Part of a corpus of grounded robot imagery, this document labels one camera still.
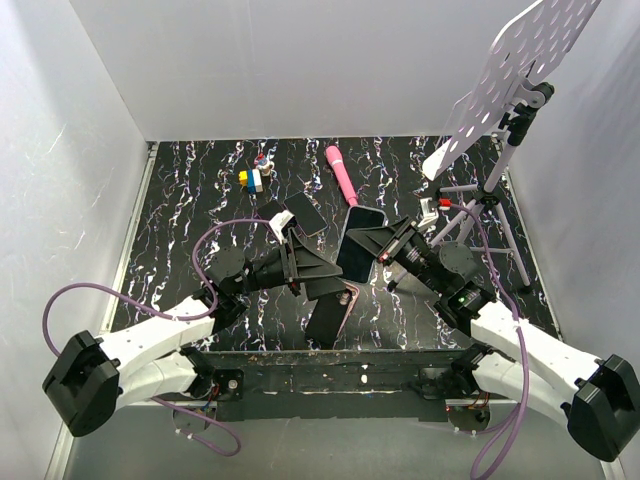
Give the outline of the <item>black smartphone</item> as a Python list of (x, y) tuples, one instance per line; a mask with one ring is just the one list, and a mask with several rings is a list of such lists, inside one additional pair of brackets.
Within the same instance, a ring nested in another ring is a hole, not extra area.
[(271, 221), (276, 215), (284, 211), (284, 207), (277, 200), (271, 200), (256, 210), (256, 217), (260, 220)]

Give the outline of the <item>pink phone case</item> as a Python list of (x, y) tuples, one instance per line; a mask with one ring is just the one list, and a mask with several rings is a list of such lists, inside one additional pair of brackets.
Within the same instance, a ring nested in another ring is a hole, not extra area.
[(341, 305), (345, 305), (346, 306), (346, 310), (342, 319), (342, 322), (340, 324), (340, 327), (338, 329), (337, 335), (340, 336), (345, 328), (345, 325), (347, 323), (347, 320), (351, 314), (351, 312), (353, 311), (356, 302), (359, 298), (360, 295), (360, 289), (351, 283), (345, 282), (345, 293), (343, 295), (343, 297), (340, 300), (340, 304)]

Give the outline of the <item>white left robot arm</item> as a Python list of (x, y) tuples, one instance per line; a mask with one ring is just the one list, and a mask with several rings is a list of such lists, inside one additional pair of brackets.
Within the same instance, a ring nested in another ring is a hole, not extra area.
[(286, 286), (314, 300), (341, 292), (341, 273), (293, 231), (255, 262), (239, 248), (224, 247), (202, 288), (175, 307), (102, 337), (88, 331), (71, 337), (43, 391), (75, 437), (138, 401), (164, 394), (203, 399), (215, 389), (216, 373), (192, 345), (233, 323), (244, 310), (241, 296)]

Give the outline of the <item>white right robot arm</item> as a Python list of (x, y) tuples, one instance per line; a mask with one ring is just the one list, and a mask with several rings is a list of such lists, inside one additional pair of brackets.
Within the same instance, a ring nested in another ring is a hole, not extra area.
[(520, 316), (475, 283), (479, 269), (463, 244), (431, 246), (414, 221), (351, 229), (348, 238), (383, 264), (397, 263), (438, 294), (441, 318), (475, 344), (454, 366), (452, 383), (464, 397), (486, 391), (566, 426), (593, 457), (612, 462), (639, 432), (639, 380), (633, 366), (578, 350)]

